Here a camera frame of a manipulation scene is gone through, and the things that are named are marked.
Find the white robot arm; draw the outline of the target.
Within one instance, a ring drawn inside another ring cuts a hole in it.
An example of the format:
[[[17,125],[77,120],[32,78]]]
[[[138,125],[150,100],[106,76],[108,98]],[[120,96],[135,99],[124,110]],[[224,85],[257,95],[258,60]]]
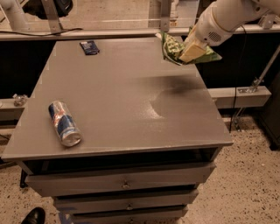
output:
[[[207,46],[219,46],[241,25],[269,12],[280,14],[280,0],[215,0],[189,32],[179,59],[185,63],[196,60],[206,53]]]

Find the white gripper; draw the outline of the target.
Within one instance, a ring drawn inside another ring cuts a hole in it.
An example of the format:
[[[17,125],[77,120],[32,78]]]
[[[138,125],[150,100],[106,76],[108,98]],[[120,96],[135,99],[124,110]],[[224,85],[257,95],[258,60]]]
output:
[[[225,11],[224,1],[212,2],[200,15],[197,24],[190,30],[184,41],[185,48],[179,59],[188,63],[202,56],[207,51],[207,45],[219,46],[233,33],[221,27],[217,18],[217,10]]]

